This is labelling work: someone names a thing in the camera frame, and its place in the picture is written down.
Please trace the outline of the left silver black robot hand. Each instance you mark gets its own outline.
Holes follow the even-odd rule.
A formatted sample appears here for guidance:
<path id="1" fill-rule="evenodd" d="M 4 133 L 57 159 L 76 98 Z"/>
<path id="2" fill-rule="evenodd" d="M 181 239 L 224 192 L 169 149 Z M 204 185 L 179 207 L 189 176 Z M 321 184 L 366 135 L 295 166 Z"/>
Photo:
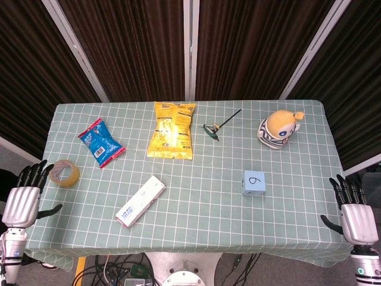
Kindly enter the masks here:
<path id="1" fill-rule="evenodd" d="M 40 197 L 45 187 L 48 173 L 54 165 L 43 160 L 26 166 L 19 175 L 1 170 L 1 202 L 5 209 L 1 214 L 2 224 L 8 228 L 28 228 L 36 220 L 58 213 L 63 205 L 50 210 L 40 210 Z"/>

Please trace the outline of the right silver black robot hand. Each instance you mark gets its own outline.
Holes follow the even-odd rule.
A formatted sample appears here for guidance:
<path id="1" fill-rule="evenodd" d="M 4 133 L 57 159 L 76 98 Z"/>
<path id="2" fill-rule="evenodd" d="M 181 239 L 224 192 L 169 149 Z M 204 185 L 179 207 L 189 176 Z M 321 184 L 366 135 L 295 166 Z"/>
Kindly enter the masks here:
<path id="1" fill-rule="evenodd" d="M 329 179 L 340 210 L 340 225 L 321 215 L 322 222 L 331 230 L 344 236 L 352 245 L 372 245 L 379 240 L 373 209 L 357 182 L 336 175 Z"/>

